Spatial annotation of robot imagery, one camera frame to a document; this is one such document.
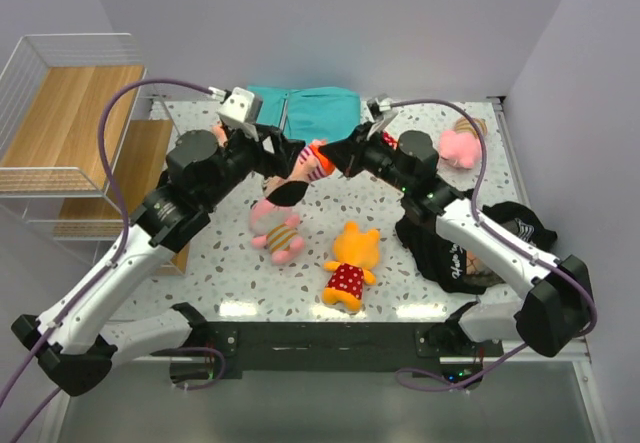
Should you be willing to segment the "black-haired doll orange pants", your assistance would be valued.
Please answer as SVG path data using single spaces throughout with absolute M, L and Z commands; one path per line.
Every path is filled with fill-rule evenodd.
M 330 176 L 336 167 L 320 152 L 320 148 L 326 144 L 326 139 L 315 139 L 307 144 L 299 153 L 288 177 L 265 178 L 262 191 L 266 200 L 279 207 L 293 207 L 304 198 L 313 182 Z

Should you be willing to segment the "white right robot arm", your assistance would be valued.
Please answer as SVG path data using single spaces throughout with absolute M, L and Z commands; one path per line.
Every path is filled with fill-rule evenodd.
M 488 340 L 520 340 L 554 357 L 595 327 L 586 264 L 575 256 L 561 260 L 480 212 L 475 200 L 439 176 L 439 156 L 428 134 L 410 130 L 390 146 L 360 125 L 320 151 L 346 177 L 368 171 L 401 191 L 401 206 L 413 223 L 470 251 L 518 294 L 515 304 L 476 303 L 461 312 L 445 332 L 452 353 L 469 355 Z

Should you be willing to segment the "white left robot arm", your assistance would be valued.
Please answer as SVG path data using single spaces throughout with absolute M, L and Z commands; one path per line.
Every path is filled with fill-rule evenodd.
M 208 322 L 189 303 L 158 317 L 110 325 L 133 290 L 171 260 L 210 222 L 210 213 L 250 173 L 288 176 L 302 140 L 272 126 L 241 130 L 220 145 L 209 130 L 183 133 L 166 156 L 156 189 L 133 212 L 115 245 L 57 304 L 11 326 L 18 340 L 62 391 L 82 395 L 116 366 L 167 350 L 200 353 Z

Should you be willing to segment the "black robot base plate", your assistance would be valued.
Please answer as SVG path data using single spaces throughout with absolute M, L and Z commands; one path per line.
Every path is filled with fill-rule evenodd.
M 464 343 L 449 323 L 206 321 L 177 349 L 158 356 L 188 357 L 191 369 L 175 381 L 203 379 L 205 370 L 240 378 L 249 371 L 382 372 L 424 369 L 452 373 L 480 370 L 480 360 L 503 354 L 500 343 Z

